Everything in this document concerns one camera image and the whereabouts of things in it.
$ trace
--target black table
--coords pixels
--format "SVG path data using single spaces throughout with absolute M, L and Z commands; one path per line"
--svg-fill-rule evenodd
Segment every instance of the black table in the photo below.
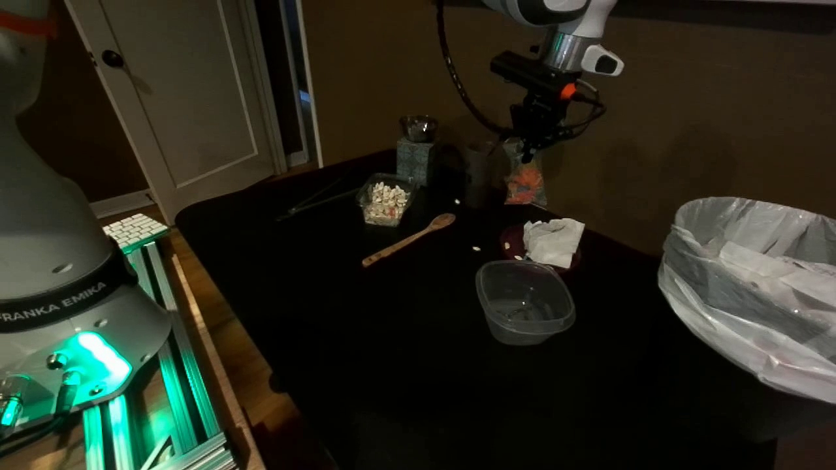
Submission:
M 339 466 L 770 466 L 775 394 L 702 346 L 655 286 L 658 257 L 586 232 L 565 274 L 578 320 L 505 346 L 472 274 L 538 209 L 466 212 L 437 179 L 400 228 L 365 226 L 352 195 L 377 162 L 256 185 L 186 209 L 178 226 Z M 295 212 L 301 200 L 326 200 Z M 363 268 L 437 212 L 457 222 Z

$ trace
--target door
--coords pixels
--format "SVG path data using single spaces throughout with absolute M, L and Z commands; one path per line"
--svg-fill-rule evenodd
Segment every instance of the door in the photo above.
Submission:
M 165 218 L 284 170 L 249 0 L 66 4 Z

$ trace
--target white napkin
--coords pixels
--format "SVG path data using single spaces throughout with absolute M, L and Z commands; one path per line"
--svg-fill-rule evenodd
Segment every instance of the white napkin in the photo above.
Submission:
M 527 257 L 535 264 L 569 268 L 582 226 L 586 223 L 578 218 L 526 222 L 523 242 L 526 242 Z

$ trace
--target plastic container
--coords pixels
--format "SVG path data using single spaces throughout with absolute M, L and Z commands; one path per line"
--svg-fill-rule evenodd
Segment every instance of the plastic container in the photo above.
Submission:
M 574 322 L 574 299 L 551 266 L 489 260 L 475 272 L 475 294 L 502 345 L 540 345 Z
M 416 185 L 404 178 L 377 172 L 361 193 L 363 222 L 377 226 L 397 226 L 416 198 Z

